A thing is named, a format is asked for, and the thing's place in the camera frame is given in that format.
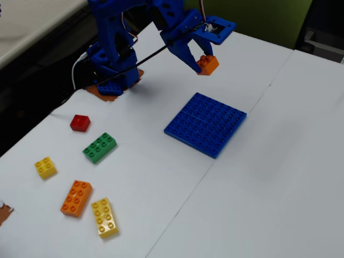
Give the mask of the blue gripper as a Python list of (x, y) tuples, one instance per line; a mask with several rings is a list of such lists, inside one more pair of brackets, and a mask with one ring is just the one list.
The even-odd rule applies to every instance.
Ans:
[(191, 54), (188, 43), (193, 39), (206, 56), (213, 56), (210, 42), (205, 38), (192, 34), (197, 31), (204, 33), (207, 31), (208, 26), (209, 24), (204, 21), (197, 9), (184, 10), (177, 24), (172, 28), (161, 31), (160, 36), (172, 54), (192, 70), (200, 73), (201, 68)]

